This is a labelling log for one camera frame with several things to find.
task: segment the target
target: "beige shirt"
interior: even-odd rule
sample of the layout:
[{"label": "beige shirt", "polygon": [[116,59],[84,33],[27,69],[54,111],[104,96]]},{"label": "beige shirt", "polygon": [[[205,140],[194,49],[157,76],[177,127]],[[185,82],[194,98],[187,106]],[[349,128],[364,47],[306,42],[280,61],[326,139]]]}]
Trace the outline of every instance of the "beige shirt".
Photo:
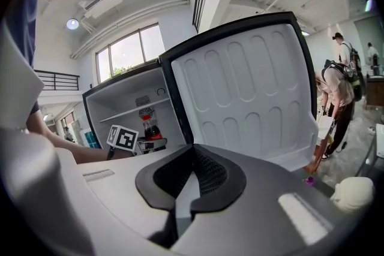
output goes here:
[{"label": "beige shirt", "polygon": [[347,66],[349,66],[349,63],[350,63],[350,50],[351,49],[352,49],[352,45],[349,42],[343,41],[341,43],[341,46],[340,46],[340,58],[341,58],[341,61],[346,61],[347,62],[347,64],[346,64]]},{"label": "beige shirt", "polygon": [[340,107],[348,105],[353,100],[353,89],[350,83],[344,79],[343,74],[341,74],[335,68],[327,68],[324,72],[324,80],[321,78],[320,85],[317,87],[319,90],[328,93],[329,100],[334,105],[334,94],[336,92],[340,93]]}]

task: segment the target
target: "white wall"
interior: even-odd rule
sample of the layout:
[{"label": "white wall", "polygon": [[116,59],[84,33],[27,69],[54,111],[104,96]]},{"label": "white wall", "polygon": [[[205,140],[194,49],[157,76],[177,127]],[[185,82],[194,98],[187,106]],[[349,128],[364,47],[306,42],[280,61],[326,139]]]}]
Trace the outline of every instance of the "white wall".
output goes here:
[{"label": "white wall", "polygon": [[78,103],[73,108],[74,117],[79,121],[81,130],[90,128],[88,118],[86,117],[84,103]]},{"label": "white wall", "polygon": [[65,31],[58,31],[44,18],[36,21],[34,69],[79,75],[76,60],[70,58],[74,40]]},{"label": "white wall", "polygon": [[379,62],[384,64],[383,61],[383,46],[384,46],[384,32],[381,25],[380,16],[373,16],[355,22],[355,26],[359,32],[361,44],[364,48],[364,56],[366,63],[368,61],[368,43],[371,43],[374,48],[379,52]]},{"label": "white wall", "polygon": [[312,63],[315,71],[321,70],[327,59],[338,61],[340,46],[332,40],[336,32],[340,32],[344,39],[352,44],[359,52],[361,65],[365,66],[363,47],[360,42],[359,34],[356,29],[355,20],[330,26],[328,29],[312,34],[305,38],[311,53]]},{"label": "white wall", "polygon": [[61,121],[56,121],[55,123],[56,131],[58,132],[58,136],[64,138],[64,129],[62,127]]},{"label": "white wall", "polygon": [[96,66],[93,67],[92,64],[95,62],[95,53],[87,53],[86,55],[80,57],[77,60],[77,65],[79,67],[79,90],[86,92],[90,89],[89,85],[92,84],[92,87],[97,85],[97,79],[94,80],[94,75],[96,75]]},{"label": "white wall", "polygon": [[96,71],[96,53],[103,50],[108,44],[120,39],[124,35],[132,33],[139,28],[158,23],[160,27],[161,37],[163,38],[165,50],[171,49],[173,46],[195,36],[197,34],[192,25],[192,11],[190,6],[171,8],[165,10],[158,15],[153,15],[146,20],[130,25],[121,31],[116,31],[109,36],[107,40],[100,41],[91,52],[82,55],[77,60],[79,70],[79,89],[82,91],[89,90],[89,84],[98,85]]},{"label": "white wall", "polygon": [[165,50],[195,36],[196,29],[192,25],[193,12],[190,7],[178,7],[162,12],[158,17],[161,37]]}]

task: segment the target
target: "black fabric mesh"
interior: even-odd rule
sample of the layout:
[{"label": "black fabric mesh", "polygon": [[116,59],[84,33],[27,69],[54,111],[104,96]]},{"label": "black fabric mesh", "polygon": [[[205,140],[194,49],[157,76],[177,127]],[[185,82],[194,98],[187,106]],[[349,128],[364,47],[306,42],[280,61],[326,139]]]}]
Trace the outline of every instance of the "black fabric mesh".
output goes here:
[{"label": "black fabric mesh", "polygon": [[160,167],[154,173],[154,182],[174,198],[180,194],[192,172],[193,149]]},{"label": "black fabric mesh", "polygon": [[226,169],[194,148],[193,171],[199,181],[200,195],[211,193],[227,180]]}]

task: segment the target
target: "black strap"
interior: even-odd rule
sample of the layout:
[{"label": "black strap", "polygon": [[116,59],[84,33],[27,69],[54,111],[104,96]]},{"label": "black strap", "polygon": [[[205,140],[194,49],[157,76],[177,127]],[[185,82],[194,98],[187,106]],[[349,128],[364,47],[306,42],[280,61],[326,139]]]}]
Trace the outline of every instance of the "black strap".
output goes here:
[{"label": "black strap", "polygon": [[108,152],[108,155],[107,155],[107,160],[111,160],[114,154],[115,154],[115,148],[111,146],[109,148],[109,152]]},{"label": "black strap", "polygon": [[347,46],[347,48],[348,48],[348,50],[349,50],[349,53],[352,52],[352,49],[353,49],[352,44],[350,44],[350,48],[349,48],[349,46],[348,46],[346,43],[341,43],[341,45],[345,45],[345,46]]},{"label": "black strap", "polygon": [[323,80],[324,80],[325,83],[326,83],[326,81],[325,81],[325,78],[324,78],[324,73],[325,73],[325,70],[326,70],[327,68],[328,68],[328,67],[322,69],[322,77],[323,77]]}]

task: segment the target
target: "white shelf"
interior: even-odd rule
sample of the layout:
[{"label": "white shelf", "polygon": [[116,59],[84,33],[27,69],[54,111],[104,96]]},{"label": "white shelf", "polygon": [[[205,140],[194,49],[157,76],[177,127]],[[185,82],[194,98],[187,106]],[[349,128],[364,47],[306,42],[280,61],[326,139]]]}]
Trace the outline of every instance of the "white shelf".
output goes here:
[{"label": "white shelf", "polygon": [[106,119],[102,119],[101,121],[99,121],[99,123],[103,123],[103,122],[106,122],[106,121],[109,121],[110,119],[116,119],[120,116],[123,116],[123,115],[127,115],[129,113],[132,113],[132,112],[135,112],[135,111],[139,111],[141,109],[144,109],[144,108],[147,108],[147,107],[150,107],[150,106],[154,106],[154,105],[157,105],[157,104],[161,104],[165,101],[168,101],[170,100],[170,98],[165,98],[163,100],[159,100],[159,101],[155,101],[154,103],[150,103],[150,104],[147,104],[147,105],[144,105],[144,106],[140,106],[140,107],[137,107],[135,109],[132,109],[132,110],[128,110],[128,111],[125,111],[125,112],[122,112],[122,113],[119,113],[118,115],[114,115],[114,116],[111,116],[109,118],[106,118]]}]

